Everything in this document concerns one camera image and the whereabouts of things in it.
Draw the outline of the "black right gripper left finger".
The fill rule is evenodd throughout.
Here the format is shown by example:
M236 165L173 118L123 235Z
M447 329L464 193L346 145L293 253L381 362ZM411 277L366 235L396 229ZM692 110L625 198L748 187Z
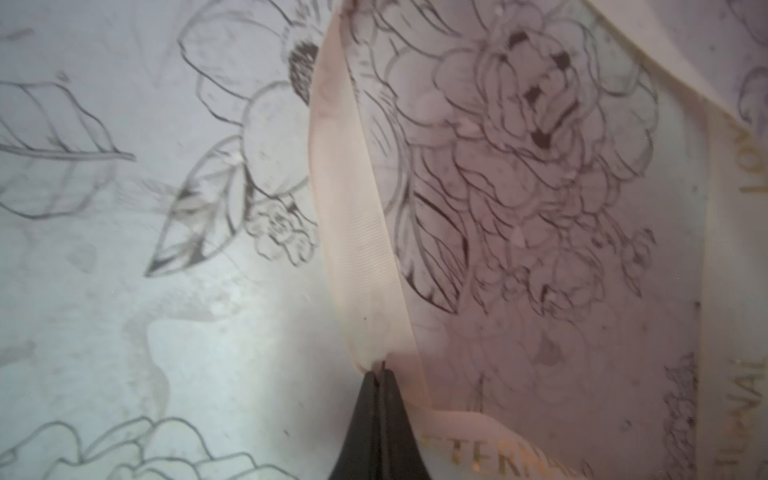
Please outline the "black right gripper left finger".
M374 480L380 476L378 380L363 378L347 433L329 480Z

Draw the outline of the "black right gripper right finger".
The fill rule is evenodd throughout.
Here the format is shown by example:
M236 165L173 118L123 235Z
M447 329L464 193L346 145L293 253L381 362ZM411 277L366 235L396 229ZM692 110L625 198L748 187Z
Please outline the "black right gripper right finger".
M430 480L394 372L379 376L380 479Z

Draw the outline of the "cream satin ribbon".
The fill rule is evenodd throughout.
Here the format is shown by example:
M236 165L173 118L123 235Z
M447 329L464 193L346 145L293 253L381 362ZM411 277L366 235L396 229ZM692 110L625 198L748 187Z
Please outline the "cream satin ribbon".
M310 180L357 366L431 479L700 479L710 177L764 2L343 1Z

